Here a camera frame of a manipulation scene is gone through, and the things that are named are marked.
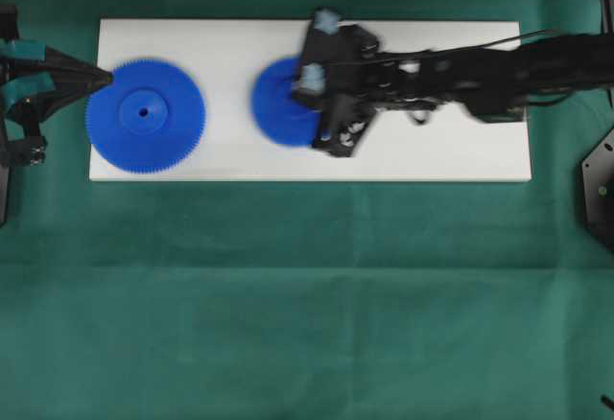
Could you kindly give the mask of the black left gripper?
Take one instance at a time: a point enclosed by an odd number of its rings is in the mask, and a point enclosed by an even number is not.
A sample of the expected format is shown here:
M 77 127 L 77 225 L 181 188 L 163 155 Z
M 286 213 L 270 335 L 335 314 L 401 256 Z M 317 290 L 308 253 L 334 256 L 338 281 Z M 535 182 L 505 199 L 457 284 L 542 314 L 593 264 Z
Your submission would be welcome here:
M 47 74 L 48 71 L 59 76 Z M 45 160 L 39 124 L 57 110 L 111 84 L 113 75 L 46 44 L 23 40 L 15 5 L 1 7 L 1 165 Z

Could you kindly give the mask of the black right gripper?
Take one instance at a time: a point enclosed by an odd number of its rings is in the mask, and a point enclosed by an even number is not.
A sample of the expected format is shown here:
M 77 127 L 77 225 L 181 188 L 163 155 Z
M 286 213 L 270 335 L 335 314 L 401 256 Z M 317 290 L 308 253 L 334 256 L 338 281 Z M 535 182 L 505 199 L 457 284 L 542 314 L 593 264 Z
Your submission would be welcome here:
M 311 146 L 334 157 L 350 157 L 380 110 L 407 112 L 422 125 L 437 108 L 437 100 L 419 94 L 418 73 L 403 68 L 419 65 L 429 51 L 382 52 L 375 34 L 341 21 L 336 10 L 314 11 L 292 97 L 317 115 Z

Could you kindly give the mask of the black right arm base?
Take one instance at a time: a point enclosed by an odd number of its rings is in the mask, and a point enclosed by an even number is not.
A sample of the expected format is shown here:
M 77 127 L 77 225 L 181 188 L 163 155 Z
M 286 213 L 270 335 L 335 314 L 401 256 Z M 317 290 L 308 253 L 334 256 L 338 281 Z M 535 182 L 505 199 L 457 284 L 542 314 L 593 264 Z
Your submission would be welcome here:
M 588 232 L 613 251 L 613 130 L 581 162 Z

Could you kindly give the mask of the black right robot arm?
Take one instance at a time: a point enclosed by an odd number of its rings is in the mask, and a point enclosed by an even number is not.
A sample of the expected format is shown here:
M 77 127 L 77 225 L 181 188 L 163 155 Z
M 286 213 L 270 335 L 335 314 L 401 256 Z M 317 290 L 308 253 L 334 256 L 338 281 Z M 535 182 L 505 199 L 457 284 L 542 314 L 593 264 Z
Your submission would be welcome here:
M 449 103 L 483 123 L 524 119 L 528 106 L 555 105 L 578 91 L 613 85 L 613 37 L 522 35 L 504 50 L 490 43 L 387 53 L 366 28 L 316 10 L 300 54 L 265 68 L 250 94 L 253 118 L 272 141 L 336 157 L 356 149 L 376 114 L 407 112 L 422 125 Z M 198 144 L 204 100 L 181 69 L 140 59 L 106 71 L 44 43 L 23 39 L 17 8 L 1 8 L 1 121 L 22 128 L 1 138 L 5 168 L 46 157 L 41 125 L 86 99 L 86 129 L 97 152 L 139 174 L 176 165 Z

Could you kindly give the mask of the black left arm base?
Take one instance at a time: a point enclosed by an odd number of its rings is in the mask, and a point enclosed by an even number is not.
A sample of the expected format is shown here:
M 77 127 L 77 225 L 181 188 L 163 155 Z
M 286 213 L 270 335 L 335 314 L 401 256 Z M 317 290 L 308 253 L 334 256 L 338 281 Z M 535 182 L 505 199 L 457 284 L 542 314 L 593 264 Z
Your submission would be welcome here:
M 0 169 L 0 226 L 3 227 L 8 219 L 10 195 L 11 169 Z

